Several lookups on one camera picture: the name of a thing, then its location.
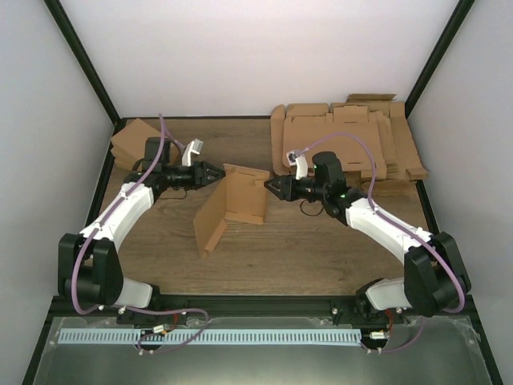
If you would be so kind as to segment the brown cardboard box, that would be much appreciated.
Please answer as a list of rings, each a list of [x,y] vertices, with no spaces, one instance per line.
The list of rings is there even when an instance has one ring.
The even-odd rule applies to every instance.
[[[226,176],[197,211],[193,226],[199,254],[206,258],[216,248],[228,221],[253,225],[265,223],[269,192],[267,170],[233,164],[224,166]]]

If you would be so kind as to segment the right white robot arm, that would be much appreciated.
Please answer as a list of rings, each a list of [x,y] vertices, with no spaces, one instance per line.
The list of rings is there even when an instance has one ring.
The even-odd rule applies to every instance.
[[[320,202],[330,217],[364,233],[402,263],[401,278],[378,278],[357,292],[356,312],[363,322],[376,322],[393,308],[428,318],[463,310],[471,282],[451,235],[409,225],[377,205],[369,192],[349,187],[333,152],[314,156],[312,176],[303,156],[294,156],[293,164],[295,175],[265,182],[273,195],[282,201]]]

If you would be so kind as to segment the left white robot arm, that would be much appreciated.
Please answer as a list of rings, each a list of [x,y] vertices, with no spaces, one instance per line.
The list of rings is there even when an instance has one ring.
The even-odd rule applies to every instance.
[[[124,276],[119,249],[136,222],[162,193],[169,189],[197,190],[224,178],[222,169],[197,161],[203,143],[194,139],[184,149],[181,162],[170,161],[171,141],[165,137],[147,139],[142,159],[126,176],[114,200],[79,233],[67,233],[59,241],[58,290],[69,298],[80,314],[81,303],[134,307],[147,324],[158,322],[164,304],[153,295],[156,287]]]

